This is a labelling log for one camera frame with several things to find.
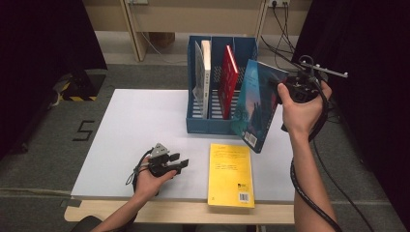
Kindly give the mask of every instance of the power strip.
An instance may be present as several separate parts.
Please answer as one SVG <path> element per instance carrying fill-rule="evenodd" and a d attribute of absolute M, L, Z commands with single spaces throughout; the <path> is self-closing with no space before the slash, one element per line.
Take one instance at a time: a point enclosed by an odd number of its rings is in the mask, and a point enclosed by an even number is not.
<path fill-rule="evenodd" d="M 287 3 L 287 6 L 289 7 L 289 4 L 290 4 L 290 0 L 269 0 L 268 7 L 272 7 L 272 3 L 274 1 L 277 2 L 277 8 L 283 8 L 285 3 Z"/>

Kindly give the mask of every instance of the hand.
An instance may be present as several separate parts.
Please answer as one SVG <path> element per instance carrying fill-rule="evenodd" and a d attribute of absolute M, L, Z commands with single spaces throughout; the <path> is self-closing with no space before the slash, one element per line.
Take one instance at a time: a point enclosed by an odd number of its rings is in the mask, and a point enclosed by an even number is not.
<path fill-rule="evenodd" d="M 148 162 L 148 160 L 148 158 L 145 158 L 142 163 Z M 172 170 L 165 173 L 163 176 L 155 177 L 148 170 L 148 167 L 141 167 L 136 181 L 135 194 L 132 198 L 140 198 L 148 201 L 158 193 L 163 183 L 172 179 L 176 174 L 177 171 Z"/>
<path fill-rule="evenodd" d="M 332 94 L 332 89 L 322 81 L 322 90 L 326 98 Z M 301 135 L 308 138 L 314 124 L 322 112 L 322 98 L 305 103 L 296 103 L 289 96 L 289 90 L 284 84 L 278 85 L 278 93 L 283 105 L 283 123 L 290 135 Z"/>

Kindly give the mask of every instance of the red book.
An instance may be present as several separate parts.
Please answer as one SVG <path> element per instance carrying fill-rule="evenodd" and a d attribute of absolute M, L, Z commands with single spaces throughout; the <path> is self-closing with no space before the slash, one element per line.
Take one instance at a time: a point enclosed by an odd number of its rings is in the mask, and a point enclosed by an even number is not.
<path fill-rule="evenodd" d="M 238 80 L 239 70 L 230 45 L 225 47 L 220 74 L 220 88 L 218 97 L 223 119 L 230 119 L 230 108 L 235 85 Z"/>

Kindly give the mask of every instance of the gray carpet floor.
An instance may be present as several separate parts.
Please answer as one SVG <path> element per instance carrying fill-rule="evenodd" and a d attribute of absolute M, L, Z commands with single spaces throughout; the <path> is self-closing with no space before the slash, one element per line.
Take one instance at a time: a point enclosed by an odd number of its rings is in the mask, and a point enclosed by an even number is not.
<path fill-rule="evenodd" d="M 187 89 L 186 66 L 109 65 L 96 101 L 60 101 L 33 131 L 25 154 L 0 160 L 0 231 L 70 231 L 62 203 L 70 199 L 76 177 L 99 128 L 114 89 Z M 315 138 L 317 150 L 340 187 L 357 204 L 375 231 L 405 231 L 336 110 Z M 77 132 L 82 129 L 91 131 Z M 320 166 L 344 231 L 368 231 L 364 221 Z M 265 231 L 294 231 L 269 225 Z"/>

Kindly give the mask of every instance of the book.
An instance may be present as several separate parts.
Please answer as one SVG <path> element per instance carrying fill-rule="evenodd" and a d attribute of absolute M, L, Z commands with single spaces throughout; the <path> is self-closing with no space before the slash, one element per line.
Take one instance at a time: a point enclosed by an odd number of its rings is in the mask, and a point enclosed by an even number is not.
<path fill-rule="evenodd" d="M 228 44 L 223 52 L 222 67 L 220 74 L 220 87 L 218 98 L 223 119 L 230 119 L 232 97 L 238 81 L 239 70 L 236 65 L 231 46 Z"/>
<path fill-rule="evenodd" d="M 287 76 L 286 71 L 248 60 L 230 126 L 255 153 L 262 151 L 278 106 L 278 84 Z"/>
<path fill-rule="evenodd" d="M 208 205 L 254 208 L 248 146 L 211 144 Z"/>
<path fill-rule="evenodd" d="M 211 81 L 211 41 L 195 42 L 195 87 L 192 92 L 199 105 L 202 118 L 208 118 L 209 89 Z"/>

